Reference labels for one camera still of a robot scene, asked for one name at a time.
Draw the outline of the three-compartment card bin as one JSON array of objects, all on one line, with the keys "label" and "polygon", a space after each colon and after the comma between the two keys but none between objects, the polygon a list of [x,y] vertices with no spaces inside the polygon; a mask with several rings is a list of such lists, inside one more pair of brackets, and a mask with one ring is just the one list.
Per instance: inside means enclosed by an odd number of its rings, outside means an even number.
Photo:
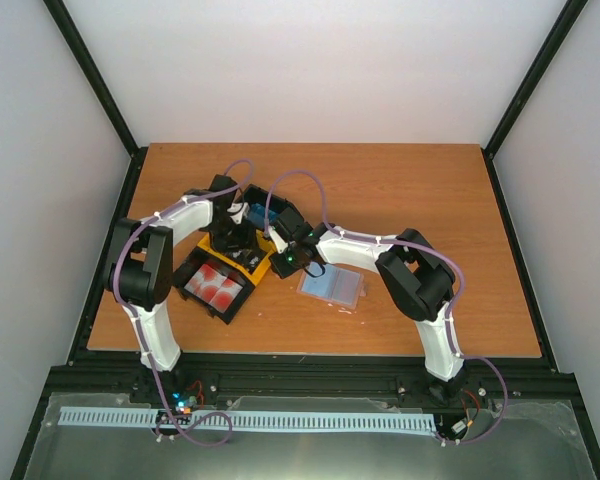
[{"label": "three-compartment card bin", "polygon": [[230,324],[271,267],[276,248],[265,236],[264,220],[296,207],[253,184],[212,203],[212,222],[175,270],[173,286],[182,299]]}]

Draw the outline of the pink leather card holder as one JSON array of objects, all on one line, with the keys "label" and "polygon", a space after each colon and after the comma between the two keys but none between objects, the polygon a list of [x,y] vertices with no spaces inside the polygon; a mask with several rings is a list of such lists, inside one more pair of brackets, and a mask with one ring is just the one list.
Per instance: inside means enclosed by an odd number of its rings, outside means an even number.
[{"label": "pink leather card holder", "polygon": [[[334,266],[331,264],[326,264],[324,266],[325,266],[325,274],[320,278],[311,278],[306,273],[303,272],[300,282],[299,282],[299,285],[298,285],[297,292],[299,294],[303,294],[303,295],[307,295],[307,296],[310,296],[310,297],[313,297],[316,299],[320,299],[327,303],[340,305],[338,303],[335,303],[331,299],[331,291],[333,288],[333,283],[335,280],[336,272],[339,269],[344,269],[344,268]],[[363,277],[363,285],[362,285],[362,289],[360,292],[360,296],[363,292],[363,289],[364,289],[364,277]],[[340,305],[340,306],[343,306],[346,308],[355,308],[356,305],[354,307],[349,307],[349,306],[345,306],[345,305]]]}]

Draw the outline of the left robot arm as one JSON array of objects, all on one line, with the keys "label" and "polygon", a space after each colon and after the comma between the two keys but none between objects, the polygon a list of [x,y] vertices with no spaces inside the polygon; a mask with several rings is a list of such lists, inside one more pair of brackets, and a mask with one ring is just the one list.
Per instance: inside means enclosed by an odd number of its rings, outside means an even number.
[{"label": "left robot arm", "polygon": [[158,373],[152,388],[166,402],[181,400],[188,378],[175,369],[181,349],[168,315],[173,250],[197,231],[228,258],[257,247],[255,227],[242,185],[217,175],[206,189],[192,189],[173,205],[142,219],[117,221],[104,271],[104,287],[129,317],[139,343],[141,363]]}]

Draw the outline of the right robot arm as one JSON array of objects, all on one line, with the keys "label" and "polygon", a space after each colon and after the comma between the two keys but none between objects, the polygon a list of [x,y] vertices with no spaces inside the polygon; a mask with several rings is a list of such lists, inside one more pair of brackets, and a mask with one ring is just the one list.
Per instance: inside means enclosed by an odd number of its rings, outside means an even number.
[{"label": "right robot arm", "polygon": [[461,278],[451,261],[436,252],[420,232],[374,236],[321,223],[311,226],[291,208],[270,222],[265,235],[276,252],[271,268],[283,279],[310,266],[344,265],[378,274],[396,308],[416,325],[425,354],[425,368],[449,383],[460,374],[464,358],[455,332],[454,283]]}]

